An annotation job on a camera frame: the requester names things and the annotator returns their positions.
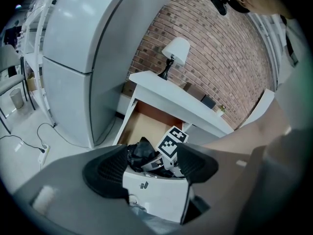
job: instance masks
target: power strip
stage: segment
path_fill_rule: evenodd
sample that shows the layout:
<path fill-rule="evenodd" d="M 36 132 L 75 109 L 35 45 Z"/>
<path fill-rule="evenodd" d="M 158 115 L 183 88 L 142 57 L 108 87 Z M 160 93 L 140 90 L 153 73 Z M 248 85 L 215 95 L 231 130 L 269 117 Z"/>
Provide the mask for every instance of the power strip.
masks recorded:
<path fill-rule="evenodd" d="M 40 155 L 39 155 L 39 157 L 38 157 L 38 163 L 39 163 L 41 166 L 44 165 L 45 160 L 46 160 L 46 158 L 47 158 L 47 156 L 48 156 L 48 153 L 49 153 L 49 150 L 50 150 L 50 146 L 49 146 L 49 145 L 46 145 L 46 144 L 45 144 L 45 146 L 46 146 L 46 148 L 44 148 L 45 153 L 42 153 L 42 152 L 41 152 Z"/>

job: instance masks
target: black lamp base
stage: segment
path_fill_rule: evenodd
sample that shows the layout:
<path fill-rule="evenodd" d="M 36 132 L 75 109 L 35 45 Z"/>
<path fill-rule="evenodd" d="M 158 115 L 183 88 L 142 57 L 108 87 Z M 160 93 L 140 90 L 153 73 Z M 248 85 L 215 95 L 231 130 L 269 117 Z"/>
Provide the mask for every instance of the black lamp base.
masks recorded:
<path fill-rule="evenodd" d="M 175 61 L 174 58 L 166 60 L 166 65 L 167 66 L 166 66 L 165 70 L 161 74 L 158 75 L 160 78 L 163 78 L 164 80 L 168 79 L 168 74 L 167 73 L 170 70 L 170 68 L 171 68 L 172 64 L 174 63 L 174 61 Z"/>

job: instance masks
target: brick wall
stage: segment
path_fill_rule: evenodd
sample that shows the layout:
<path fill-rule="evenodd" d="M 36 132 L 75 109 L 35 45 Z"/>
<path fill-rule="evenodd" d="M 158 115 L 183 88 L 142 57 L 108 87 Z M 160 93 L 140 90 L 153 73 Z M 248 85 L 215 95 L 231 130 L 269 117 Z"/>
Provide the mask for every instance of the brick wall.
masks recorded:
<path fill-rule="evenodd" d="M 231 8 L 226 16 L 219 15 L 210 0 L 169 0 L 146 32 L 129 74 L 160 73 L 166 66 L 161 51 L 177 36 L 191 48 L 184 67 L 172 66 L 169 80 L 181 87 L 191 82 L 217 105 L 225 105 L 223 118 L 236 128 L 262 91 L 273 85 L 256 29 L 246 15 Z"/>

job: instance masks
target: white console table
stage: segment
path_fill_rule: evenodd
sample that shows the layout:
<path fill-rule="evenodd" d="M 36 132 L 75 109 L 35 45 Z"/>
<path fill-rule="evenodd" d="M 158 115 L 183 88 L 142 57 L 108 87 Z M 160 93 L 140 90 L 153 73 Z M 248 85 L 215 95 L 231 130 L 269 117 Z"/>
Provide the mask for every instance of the white console table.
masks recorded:
<path fill-rule="evenodd" d="M 124 122 L 132 112 L 132 105 L 136 100 L 145 102 L 185 122 L 183 131 L 189 136 L 192 125 L 221 138 L 234 130 L 216 112 L 195 99 L 179 86 L 166 81 L 151 71 L 144 71 L 130 75 L 131 81 L 137 84 L 133 97 L 125 114 Z M 114 144 L 118 143 L 123 126 Z"/>

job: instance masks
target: black wire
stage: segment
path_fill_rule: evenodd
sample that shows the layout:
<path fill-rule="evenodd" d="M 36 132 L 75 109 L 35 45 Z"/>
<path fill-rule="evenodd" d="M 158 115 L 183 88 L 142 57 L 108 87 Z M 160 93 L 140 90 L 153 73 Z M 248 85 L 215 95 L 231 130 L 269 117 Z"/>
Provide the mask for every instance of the black wire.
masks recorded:
<path fill-rule="evenodd" d="M 43 152 L 43 153 L 45 152 L 45 150 L 43 150 L 42 148 L 39 148 L 39 147 L 36 147 L 36 146 L 32 146 L 32 145 L 26 143 L 26 142 L 25 142 L 23 139 L 21 139 L 20 137 L 15 136 L 15 135 L 3 136 L 2 138 L 0 138 L 0 140 L 1 140 L 1 139 L 4 139 L 4 138 L 9 138 L 9 137 L 16 137 L 16 138 L 20 139 L 20 140 L 21 140 L 24 144 L 26 144 L 27 146 L 32 147 L 32 148 L 35 148 L 35 149 L 39 149 L 40 152 Z"/>
<path fill-rule="evenodd" d="M 114 119 L 114 123 L 113 123 L 112 127 L 110 128 L 109 132 L 106 134 L 106 136 L 104 137 L 103 141 L 102 141 L 100 144 L 102 144 L 102 143 L 107 139 L 108 135 L 111 133 L 111 130 L 112 130 L 113 127 L 115 126 L 115 122 L 116 122 L 116 117 L 115 117 L 115 119 Z M 71 144 L 71 145 L 73 145 L 73 146 L 76 146 L 76 147 L 89 149 L 89 147 L 79 146 L 79 145 L 76 145 L 76 144 L 73 144 L 73 143 L 67 141 L 67 140 L 66 140 L 51 124 L 49 124 L 49 123 L 42 123 L 42 124 L 39 125 L 38 128 L 37 128 L 37 136 L 38 136 L 38 138 L 40 139 L 40 142 L 41 142 L 41 145 L 43 146 L 43 148 L 44 148 L 44 143 L 43 143 L 43 140 L 41 139 L 41 137 L 39 136 L 38 131 L 39 131 L 39 128 L 40 128 L 42 125 L 44 125 L 44 124 L 49 125 L 65 142 L 67 142 L 67 143 L 69 143 L 69 144 Z"/>
<path fill-rule="evenodd" d="M 42 125 L 44 125 L 44 124 L 49 125 L 65 142 L 67 142 L 67 143 L 69 143 L 69 144 L 71 144 L 71 145 L 73 145 L 73 146 L 80 147 L 80 148 L 86 148 L 86 149 L 89 148 L 89 147 L 84 147 L 84 146 L 75 145 L 75 144 L 73 144 L 73 143 L 67 141 L 67 140 L 66 140 L 56 129 L 54 129 L 54 127 L 53 127 L 51 124 L 49 124 L 49 123 L 42 123 L 42 124 L 39 125 L 38 128 L 37 128 L 37 136 L 38 136 L 38 138 L 40 139 L 41 145 L 42 145 L 43 147 L 44 147 L 43 140 L 42 140 L 41 137 L 39 136 L 38 131 L 39 131 L 39 128 L 40 128 Z"/>

